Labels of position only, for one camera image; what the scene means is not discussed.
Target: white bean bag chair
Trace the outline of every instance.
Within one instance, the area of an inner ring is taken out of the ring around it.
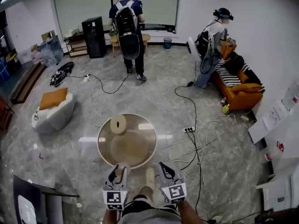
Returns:
[[[39,133],[53,133],[64,128],[74,112],[75,102],[75,96],[68,92],[59,106],[46,110],[38,107],[31,118],[33,129]]]

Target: blue trash can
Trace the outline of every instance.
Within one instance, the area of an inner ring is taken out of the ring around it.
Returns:
[[[0,58],[0,79],[6,81],[10,78],[10,73],[8,71],[7,63],[4,57]]]
[[[170,49],[170,47],[171,47],[171,42],[172,42],[172,39],[171,39],[171,38],[164,38],[164,48],[165,48],[165,49]]]

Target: black and white striped cloth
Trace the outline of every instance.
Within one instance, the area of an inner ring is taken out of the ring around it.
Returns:
[[[236,85],[242,84],[238,76],[233,76],[229,73],[229,71],[224,66],[225,61],[221,59],[216,66],[216,71],[218,72],[220,79],[227,87],[234,87]],[[246,73],[246,71],[251,70],[250,67],[245,63],[242,67],[242,71]],[[265,91],[265,87],[261,84],[262,88],[260,92]]]

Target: bottle with red label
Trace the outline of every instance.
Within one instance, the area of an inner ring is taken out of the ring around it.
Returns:
[[[285,150],[285,147],[283,144],[281,144],[279,141],[277,141],[276,146],[274,147],[268,147],[267,153],[264,155],[266,161],[270,162],[273,159],[280,158]]]

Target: beige cylindrical object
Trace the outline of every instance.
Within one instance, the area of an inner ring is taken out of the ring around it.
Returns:
[[[111,131],[116,135],[123,135],[127,129],[126,118],[122,114],[115,115],[110,121]]]

